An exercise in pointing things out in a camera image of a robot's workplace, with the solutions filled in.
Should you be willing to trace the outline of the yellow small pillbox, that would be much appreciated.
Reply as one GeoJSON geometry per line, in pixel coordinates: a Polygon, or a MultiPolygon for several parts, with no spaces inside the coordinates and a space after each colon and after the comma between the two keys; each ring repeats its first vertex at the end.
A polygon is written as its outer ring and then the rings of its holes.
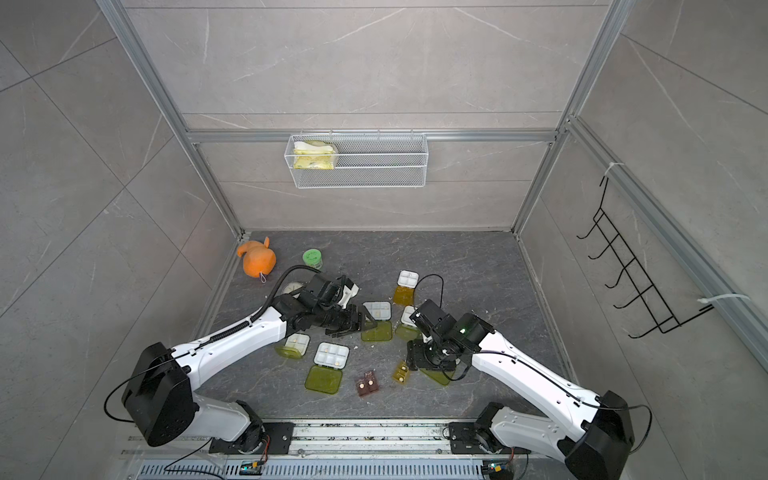
{"type": "Polygon", "coordinates": [[[410,376],[410,368],[406,361],[401,361],[394,369],[392,379],[398,385],[404,385],[407,383],[410,376]]]}

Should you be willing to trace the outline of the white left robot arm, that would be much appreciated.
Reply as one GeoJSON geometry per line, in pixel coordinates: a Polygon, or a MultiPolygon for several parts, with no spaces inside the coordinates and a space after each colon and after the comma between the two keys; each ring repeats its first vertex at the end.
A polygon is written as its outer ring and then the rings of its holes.
{"type": "Polygon", "coordinates": [[[353,303],[358,286],[313,270],[298,289],[274,286],[262,306],[240,321],[199,339],[146,347],[126,382],[121,403],[130,423],[151,447],[188,434],[219,440],[241,452],[261,447],[267,433],[244,401],[223,402],[198,394],[210,378],[251,353],[312,327],[333,338],[374,328],[365,306],[353,303]]]}

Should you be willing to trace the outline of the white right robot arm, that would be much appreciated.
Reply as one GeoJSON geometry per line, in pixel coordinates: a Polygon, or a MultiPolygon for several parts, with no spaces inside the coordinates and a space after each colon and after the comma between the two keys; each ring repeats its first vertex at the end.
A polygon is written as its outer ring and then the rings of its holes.
{"type": "Polygon", "coordinates": [[[412,370],[448,374],[463,363],[517,392],[538,414],[489,403],[475,423],[482,448],[524,448],[562,462],[577,479],[618,479],[634,446],[630,406],[546,368],[480,317],[453,318],[431,300],[410,314],[421,336],[408,344],[412,370]]]}

